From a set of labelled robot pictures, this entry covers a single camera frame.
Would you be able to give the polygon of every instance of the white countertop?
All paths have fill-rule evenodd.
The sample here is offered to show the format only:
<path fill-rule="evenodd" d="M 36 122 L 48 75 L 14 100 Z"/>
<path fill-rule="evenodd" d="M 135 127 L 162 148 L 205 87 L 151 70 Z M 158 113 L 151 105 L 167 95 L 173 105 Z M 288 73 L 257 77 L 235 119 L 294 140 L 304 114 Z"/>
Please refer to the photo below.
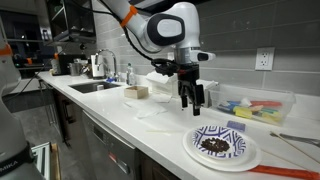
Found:
<path fill-rule="evenodd" d="M 261 165 L 301 169 L 265 152 L 267 151 L 309 170 L 320 171 L 318 163 L 293 149 L 279 138 L 269 135 L 272 130 L 276 133 L 281 132 L 319 139 L 320 116 L 314 115 L 317 117 L 315 119 L 303 119 L 289 114 L 283 126 L 277 127 L 234 117 L 207 108 L 201 108 L 200 116 L 193 116 L 191 106 L 182 111 L 180 100 L 172 99 L 170 103 L 158 103 L 158 105 L 167 109 L 167 112 L 144 119 L 137 119 L 135 115 L 138 110 L 124 104 L 124 102 L 133 101 L 133 99 L 124 97 L 125 86 L 82 94 L 69 87 L 69 85 L 92 82 L 92 79 L 69 75 L 51 76 L 48 72 L 41 72 L 39 77 L 77 103 L 103 125 L 113 129 L 181 179 L 291 179 L 253 172 L 231 173 L 217 171 L 202 166 L 187 154 L 183 147 L 182 139 L 188 130 L 201 125 L 226 126 L 228 120 L 246 124 L 244 134 L 251 137 L 263 150 Z M 291 142 L 320 161 L 320 148 L 306 143 Z"/>

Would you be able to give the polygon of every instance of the decorative plate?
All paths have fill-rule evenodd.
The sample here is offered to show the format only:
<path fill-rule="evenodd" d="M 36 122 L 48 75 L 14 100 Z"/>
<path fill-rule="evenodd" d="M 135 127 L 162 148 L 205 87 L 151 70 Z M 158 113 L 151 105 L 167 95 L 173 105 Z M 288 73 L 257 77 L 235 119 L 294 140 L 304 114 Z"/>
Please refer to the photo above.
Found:
<path fill-rule="evenodd" d="M 217 152 L 216 150 L 209 150 L 210 148 L 202 147 L 202 144 L 210 140 L 211 146 L 226 146 L 229 148 Z M 215 159 L 230 159 L 241 156 L 246 150 L 246 142 L 236 131 L 220 126 L 203 126 L 197 128 L 192 133 L 192 143 L 199 150 L 200 153 L 206 154 Z"/>

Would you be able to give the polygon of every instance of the white plate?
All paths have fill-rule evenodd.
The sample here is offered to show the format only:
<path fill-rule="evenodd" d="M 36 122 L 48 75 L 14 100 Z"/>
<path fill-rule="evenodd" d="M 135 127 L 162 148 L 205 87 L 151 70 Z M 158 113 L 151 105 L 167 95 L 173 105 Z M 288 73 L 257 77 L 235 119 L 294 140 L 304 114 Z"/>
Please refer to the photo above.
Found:
<path fill-rule="evenodd" d="M 220 139 L 228 143 L 229 149 L 223 152 L 213 152 L 202 147 L 202 142 L 207 139 Z M 214 159 L 226 160 L 238 158 L 246 150 L 246 142 L 240 133 L 227 127 L 221 126 L 201 126 L 192 133 L 192 143 L 198 152 Z"/>
<path fill-rule="evenodd" d="M 198 149 L 192 144 L 192 133 L 195 129 L 188 131 L 183 137 L 183 146 L 189 156 L 198 163 L 212 169 L 228 172 L 241 172 L 252 169 L 261 162 L 261 150 L 258 145 L 248 136 L 241 134 L 245 140 L 246 151 L 238 158 L 226 160 L 213 159 L 198 152 Z"/>

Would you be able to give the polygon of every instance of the wall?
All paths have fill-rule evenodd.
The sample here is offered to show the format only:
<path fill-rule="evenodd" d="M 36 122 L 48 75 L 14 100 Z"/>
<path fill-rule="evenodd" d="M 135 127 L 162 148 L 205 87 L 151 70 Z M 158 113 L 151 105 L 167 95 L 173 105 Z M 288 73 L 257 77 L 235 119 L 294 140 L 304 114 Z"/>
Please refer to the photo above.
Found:
<path fill-rule="evenodd" d="M 93 7 L 105 10 L 97 0 Z M 320 96 L 319 0 L 211 0 L 197 9 L 201 49 L 217 55 L 201 63 L 201 79 Z M 95 48 L 114 51 L 121 72 L 128 62 L 137 74 L 153 69 L 130 47 L 112 17 L 95 14 L 95 23 Z M 255 71 L 256 49 L 268 46 L 276 48 L 273 70 Z M 167 57 L 168 52 L 172 49 L 151 56 Z"/>

